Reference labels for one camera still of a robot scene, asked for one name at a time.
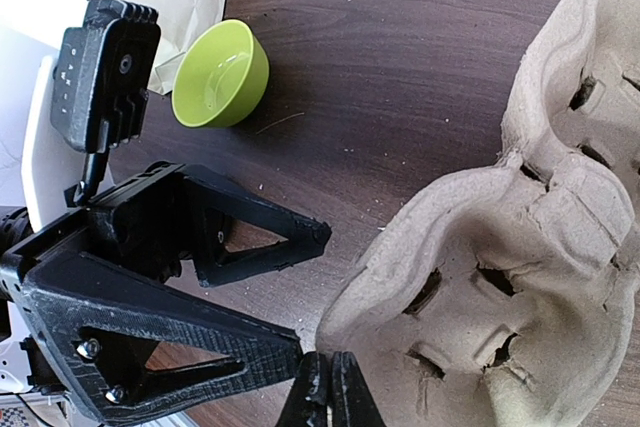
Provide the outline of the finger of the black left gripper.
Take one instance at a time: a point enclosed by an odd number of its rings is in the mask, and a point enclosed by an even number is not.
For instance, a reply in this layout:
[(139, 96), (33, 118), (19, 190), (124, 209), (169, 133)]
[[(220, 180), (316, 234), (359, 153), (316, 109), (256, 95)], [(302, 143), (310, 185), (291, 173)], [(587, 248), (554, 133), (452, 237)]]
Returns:
[(199, 284), (217, 287), (323, 255), (330, 226), (200, 165), (180, 169), (187, 249)]
[(32, 268), (22, 304), (78, 407), (133, 426), (292, 378), (296, 334), (89, 255)]

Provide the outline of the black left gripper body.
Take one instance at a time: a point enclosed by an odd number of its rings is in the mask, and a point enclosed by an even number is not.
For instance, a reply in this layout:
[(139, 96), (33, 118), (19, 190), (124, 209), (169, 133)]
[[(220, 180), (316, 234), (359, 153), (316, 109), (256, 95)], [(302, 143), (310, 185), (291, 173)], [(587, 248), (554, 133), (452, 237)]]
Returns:
[(162, 342), (182, 343), (180, 263), (186, 165), (157, 164), (11, 247), (4, 290), (80, 410), (133, 426), (190, 406), (190, 371), (153, 371)]

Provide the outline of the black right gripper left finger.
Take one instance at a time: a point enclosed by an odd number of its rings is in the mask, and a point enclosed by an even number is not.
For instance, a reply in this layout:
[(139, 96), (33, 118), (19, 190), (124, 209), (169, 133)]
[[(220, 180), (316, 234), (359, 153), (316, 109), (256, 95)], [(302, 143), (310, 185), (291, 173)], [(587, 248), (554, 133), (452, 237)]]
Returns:
[(327, 427), (329, 399), (329, 361), (321, 353), (306, 353), (276, 427)]

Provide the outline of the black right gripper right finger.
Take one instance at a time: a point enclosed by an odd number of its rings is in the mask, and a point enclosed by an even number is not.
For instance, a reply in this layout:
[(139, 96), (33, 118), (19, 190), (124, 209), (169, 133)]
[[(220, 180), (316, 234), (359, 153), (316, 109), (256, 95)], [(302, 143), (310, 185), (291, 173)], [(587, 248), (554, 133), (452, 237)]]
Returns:
[(352, 352), (332, 357), (331, 407), (333, 426), (386, 426)]

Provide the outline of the stack of cardboard cup carriers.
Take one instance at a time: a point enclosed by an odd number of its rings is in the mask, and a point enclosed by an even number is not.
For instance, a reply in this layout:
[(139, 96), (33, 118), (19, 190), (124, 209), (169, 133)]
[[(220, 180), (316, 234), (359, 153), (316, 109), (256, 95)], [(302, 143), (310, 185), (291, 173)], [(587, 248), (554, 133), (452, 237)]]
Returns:
[(389, 426), (576, 426), (639, 289), (639, 0), (560, 0), (488, 167), (411, 198), (325, 310)]

